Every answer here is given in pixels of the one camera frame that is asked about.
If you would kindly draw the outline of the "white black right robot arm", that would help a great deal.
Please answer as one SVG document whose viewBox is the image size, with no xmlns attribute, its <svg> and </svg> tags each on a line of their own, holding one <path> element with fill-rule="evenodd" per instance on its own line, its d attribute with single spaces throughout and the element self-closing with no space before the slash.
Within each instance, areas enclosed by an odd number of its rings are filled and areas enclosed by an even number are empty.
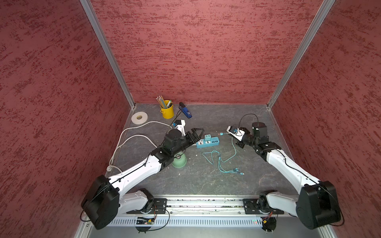
<svg viewBox="0 0 381 238">
<path fill-rule="evenodd" d="M 238 145 L 252 147 L 268 164 L 275 167 L 295 188 L 297 195 L 286 195 L 275 190 L 262 192 L 256 208 L 270 216 L 274 210 L 297 217 L 310 230 L 325 225 L 341 226 L 345 223 L 339 206 L 336 188 L 322 181 L 290 159 L 282 148 L 271 142 L 264 123 L 253 123 L 252 131 L 229 127 L 227 132 L 237 139 Z"/>
</svg>

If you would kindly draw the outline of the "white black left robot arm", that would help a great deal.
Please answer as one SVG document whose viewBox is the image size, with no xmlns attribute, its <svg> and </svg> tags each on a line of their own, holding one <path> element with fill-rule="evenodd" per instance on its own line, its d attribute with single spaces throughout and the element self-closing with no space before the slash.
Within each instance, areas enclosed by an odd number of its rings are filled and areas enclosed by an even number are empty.
<svg viewBox="0 0 381 238">
<path fill-rule="evenodd" d="M 181 156 L 186 149 L 200 141 L 204 130 L 192 128 L 182 134 L 170 130 L 163 143 L 149 153 L 140 163 L 109 178 L 101 175 L 95 179 L 85 195 L 81 208 L 95 229 L 109 225 L 117 215 L 134 210 L 149 212 L 153 196 L 146 189 L 131 193 L 130 190 L 146 178 L 159 173 Z"/>
</svg>

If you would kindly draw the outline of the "teal usb charger adapter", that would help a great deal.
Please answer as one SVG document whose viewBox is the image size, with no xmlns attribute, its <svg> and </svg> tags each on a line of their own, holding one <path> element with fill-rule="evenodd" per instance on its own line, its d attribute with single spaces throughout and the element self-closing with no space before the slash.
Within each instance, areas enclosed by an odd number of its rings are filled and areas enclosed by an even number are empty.
<svg viewBox="0 0 381 238">
<path fill-rule="evenodd" d="M 204 136 L 204 141 L 211 141 L 211 135 L 210 134 L 206 134 Z"/>
</svg>

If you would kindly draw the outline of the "teal power strip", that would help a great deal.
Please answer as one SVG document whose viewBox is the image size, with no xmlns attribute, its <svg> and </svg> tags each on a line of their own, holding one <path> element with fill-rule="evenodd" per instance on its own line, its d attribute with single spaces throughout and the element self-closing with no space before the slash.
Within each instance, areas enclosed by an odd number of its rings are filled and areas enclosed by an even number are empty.
<svg viewBox="0 0 381 238">
<path fill-rule="evenodd" d="M 212 147 L 212 146 L 217 146 L 220 144 L 220 140 L 218 137 L 212 137 L 210 140 L 205 141 L 205 139 L 201 139 L 196 143 L 196 147 L 198 149 L 201 148 L 207 148 L 207 147 Z"/>
</svg>

